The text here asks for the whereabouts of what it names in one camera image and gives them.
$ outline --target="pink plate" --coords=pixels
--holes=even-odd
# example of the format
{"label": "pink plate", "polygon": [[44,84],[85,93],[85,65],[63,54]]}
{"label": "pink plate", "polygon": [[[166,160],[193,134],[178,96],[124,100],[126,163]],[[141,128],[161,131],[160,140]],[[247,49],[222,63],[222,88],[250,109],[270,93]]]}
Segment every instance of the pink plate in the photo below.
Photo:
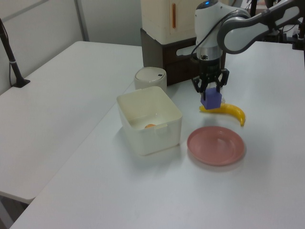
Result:
{"label": "pink plate", "polygon": [[232,130],[220,126],[207,126],[193,131],[187,147],[199,161],[212,166],[225,166],[244,155],[244,142]]}

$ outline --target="white cabinet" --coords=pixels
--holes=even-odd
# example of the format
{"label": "white cabinet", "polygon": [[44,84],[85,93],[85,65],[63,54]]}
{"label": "white cabinet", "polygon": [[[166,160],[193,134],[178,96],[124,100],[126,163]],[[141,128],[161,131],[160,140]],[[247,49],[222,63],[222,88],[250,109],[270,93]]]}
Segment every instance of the white cabinet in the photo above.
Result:
{"label": "white cabinet", "polygon": [[161,44],[195,37],[194,18],[203,0],[141,0],[142,27]]}

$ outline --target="wall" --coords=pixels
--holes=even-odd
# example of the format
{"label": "wall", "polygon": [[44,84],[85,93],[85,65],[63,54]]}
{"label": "wall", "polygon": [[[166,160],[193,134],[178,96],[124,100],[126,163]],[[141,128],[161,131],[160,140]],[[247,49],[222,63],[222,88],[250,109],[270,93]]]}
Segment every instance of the wall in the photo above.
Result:
{"label": "wall", "polygon": [[89,41],[141,46],[140,0],[78,0]]}
{"label": "wall", "polygon": [[[3,24],[23,77],[83,40],[74,0],[45,1]],[[0,94],[10,88],[8,75],[9,60],[0,42]]]}

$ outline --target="yellow banana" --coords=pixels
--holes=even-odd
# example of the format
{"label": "yellow banana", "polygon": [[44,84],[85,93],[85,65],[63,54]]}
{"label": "yellow banana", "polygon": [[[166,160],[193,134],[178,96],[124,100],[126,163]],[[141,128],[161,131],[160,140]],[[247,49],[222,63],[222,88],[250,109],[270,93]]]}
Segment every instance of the yellow banana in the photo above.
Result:
{"label": "yellow banana", "polygon": [[232,104],[221,104],[220,108],[211,109],[211,110],[206,110],[204,106],[200,106],[199,109],[200,111],[206,113],[224,113],[224,114],[233,115],[240,121],[240,126],[244,126],[246,120],[246,115],[244,114],[242,109]]}

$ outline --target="plastic box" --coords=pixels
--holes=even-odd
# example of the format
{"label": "plastic box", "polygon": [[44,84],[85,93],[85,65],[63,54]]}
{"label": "plastic box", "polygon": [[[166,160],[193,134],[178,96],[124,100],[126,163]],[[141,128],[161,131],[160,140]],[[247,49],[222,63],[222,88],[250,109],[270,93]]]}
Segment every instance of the plastic box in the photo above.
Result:
{"label": "plastic box", "polygon": [[[120,95],[117,102],[123,129],[137,154],[179,144],[182,113],[160,87]],[[148,124],[156,126],[145,128]]]}
{"label": "plastic box", "polygon": [[160,44],[196,37],[195,10],[203,0],[141,0],[142,27]]}

